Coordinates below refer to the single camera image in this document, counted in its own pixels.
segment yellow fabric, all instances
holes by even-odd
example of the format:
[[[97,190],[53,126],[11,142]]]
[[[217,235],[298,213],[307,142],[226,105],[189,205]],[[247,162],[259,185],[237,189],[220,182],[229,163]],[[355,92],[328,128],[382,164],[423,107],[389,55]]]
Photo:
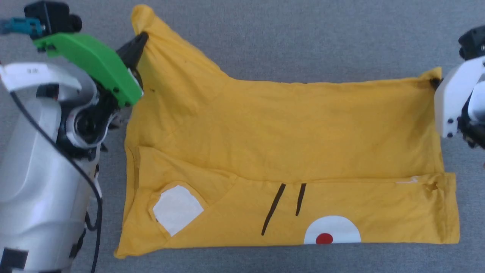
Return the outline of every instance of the yellow fabric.
[[[361,242],[458,243],[455,175],[444,171],[429,83],[441,78],[440,68],[363,83],[242,81],[148,6],[135,7],[132,23],[149,40],[139,64],[145,95],[126,137],[127,197],[116,257],[162,248],[300,245],[309,226],[326,216],[349,220]],[[204,211],[170,236],[153,207],[177,185]]]

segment red dot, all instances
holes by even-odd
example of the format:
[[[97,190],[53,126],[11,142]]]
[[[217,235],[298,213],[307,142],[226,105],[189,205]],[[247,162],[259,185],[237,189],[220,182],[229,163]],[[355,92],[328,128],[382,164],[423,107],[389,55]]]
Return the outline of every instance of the red dot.
[[[315,243],[317,244],[331,244],[332,242],[333,237],[328,233],[322,233],[318,235],[317,239],[315,240]]]

